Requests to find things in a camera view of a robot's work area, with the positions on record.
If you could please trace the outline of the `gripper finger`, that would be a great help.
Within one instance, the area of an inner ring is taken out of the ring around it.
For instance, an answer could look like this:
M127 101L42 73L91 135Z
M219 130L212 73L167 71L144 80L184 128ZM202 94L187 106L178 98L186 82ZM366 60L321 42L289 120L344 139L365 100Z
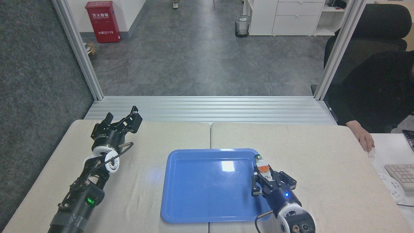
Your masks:
M104 133L105 130L107 130L112 122L113 115L111 113L108 113L105 117L105 119L101 123L95 124L93 130L92 130L92 136L97 136L99 134Z
M255 173L252 176L251 196L268 195L270 193L270 182L261 174Z
M278 187L281 187L282 184L288 185L290 189L296 188L296 180L286 174L284 171L273 171L273 179L276 181Z
M135 134L142 121L143 118L139 115L138 108L133 106L129 115L118 122L112 123L112 130L125 134L127 132Z

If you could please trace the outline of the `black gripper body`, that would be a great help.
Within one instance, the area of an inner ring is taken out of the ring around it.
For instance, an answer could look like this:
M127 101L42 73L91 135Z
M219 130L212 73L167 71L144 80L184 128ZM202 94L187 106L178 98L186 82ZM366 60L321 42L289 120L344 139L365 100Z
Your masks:
M123 132L117 132L113 130L93 130L91 138L94 140L92 150L98 146L105 146L113 148L114 150L120 150L120 144L125 142L125 134Z
M278 188L275 187L274 189L264 187L263 197L268 203L270 209L273 211L274 215L278 215L286 205L297 204L302 206L297 196L287 186Z

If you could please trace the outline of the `person's hand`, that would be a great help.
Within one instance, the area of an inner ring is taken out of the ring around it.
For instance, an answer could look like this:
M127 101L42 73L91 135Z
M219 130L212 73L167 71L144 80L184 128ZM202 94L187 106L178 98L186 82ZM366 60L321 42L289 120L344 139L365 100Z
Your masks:
M356 137L362 149L365 152L371 152L372 148L375 147L374 139L372 138L371 134L368 133L368 131L365 130L356 120L348 121L345 125Z

